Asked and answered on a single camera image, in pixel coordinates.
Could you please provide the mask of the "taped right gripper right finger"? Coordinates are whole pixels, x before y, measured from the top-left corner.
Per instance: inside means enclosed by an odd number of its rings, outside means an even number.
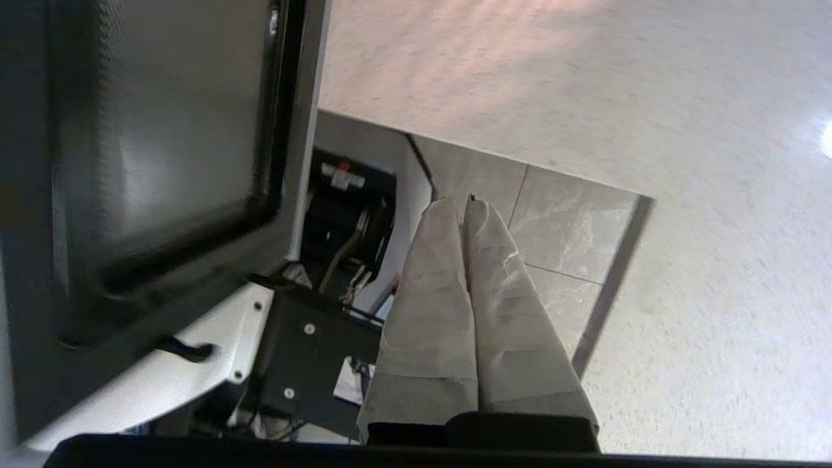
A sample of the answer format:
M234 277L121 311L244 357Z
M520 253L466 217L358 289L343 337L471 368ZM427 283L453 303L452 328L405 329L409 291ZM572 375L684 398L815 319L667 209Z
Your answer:
M599 424L500 213L469 198L463 226L480 409Z

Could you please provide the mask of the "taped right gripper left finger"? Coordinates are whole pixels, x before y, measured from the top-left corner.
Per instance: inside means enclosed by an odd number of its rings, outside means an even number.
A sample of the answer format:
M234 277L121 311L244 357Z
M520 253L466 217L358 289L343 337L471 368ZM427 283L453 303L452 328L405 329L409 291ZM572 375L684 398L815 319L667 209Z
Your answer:
M479 407L475 317L454 200L422 214L383 326L374 376L357 427L442 426Z

